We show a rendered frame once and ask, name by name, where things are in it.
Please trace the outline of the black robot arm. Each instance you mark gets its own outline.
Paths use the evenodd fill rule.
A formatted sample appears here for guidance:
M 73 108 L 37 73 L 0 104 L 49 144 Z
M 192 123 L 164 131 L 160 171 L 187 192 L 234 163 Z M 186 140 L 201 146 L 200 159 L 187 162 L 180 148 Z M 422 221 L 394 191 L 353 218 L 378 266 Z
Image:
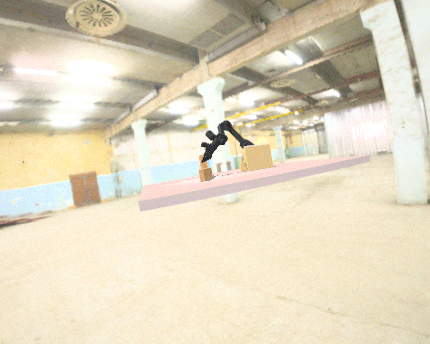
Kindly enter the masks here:
M 255 145 L 249 139 L 245 139 L 239 132 L 233 129 L 230 121 L 225 120 L 217 126 L 218 134 L 215 134 L 212 130 L 208 130 L 205 135 L 212 141 L 212 144 L 218 147 L 219 145 L 225 145 L 228 140 L 227 135 L 225 135 L 225 131 L 229 131 L 239 142 L 240 147 L 244 150 L 244 146 Z M 225 130 L 225 131 L 224 131 Z M 211 142 L 210 142 L 211 143 Z M 201 143 L 201 147 L 209 149 L 210 143 L 203 142 Z

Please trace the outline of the wooden post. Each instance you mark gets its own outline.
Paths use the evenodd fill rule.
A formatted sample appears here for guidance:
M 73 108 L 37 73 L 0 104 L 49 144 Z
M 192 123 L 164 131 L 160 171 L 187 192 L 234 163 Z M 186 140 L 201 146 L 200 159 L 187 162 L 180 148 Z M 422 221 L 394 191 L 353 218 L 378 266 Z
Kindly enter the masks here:
M 207 161 L 201 163 L 202 159 L 203 159 L 203 155 L 199 155 L 200 168 L 201 169 L 208 168 Z

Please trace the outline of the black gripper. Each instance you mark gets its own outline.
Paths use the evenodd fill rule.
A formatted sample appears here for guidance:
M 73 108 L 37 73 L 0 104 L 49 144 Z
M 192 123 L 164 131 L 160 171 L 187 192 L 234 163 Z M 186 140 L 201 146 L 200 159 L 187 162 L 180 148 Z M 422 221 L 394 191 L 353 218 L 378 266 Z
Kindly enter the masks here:
M 215 145 L 212 144 L 212 142 L 210 143 L 209 149 L 207 150 L 205 148 L 205 152 L 203 154 L 203 159 L 201 161 L 201 163 L 210 160 L 212 158 L 212 154 L 214 153 L 214 151 L 217 149 L 217 147 Z

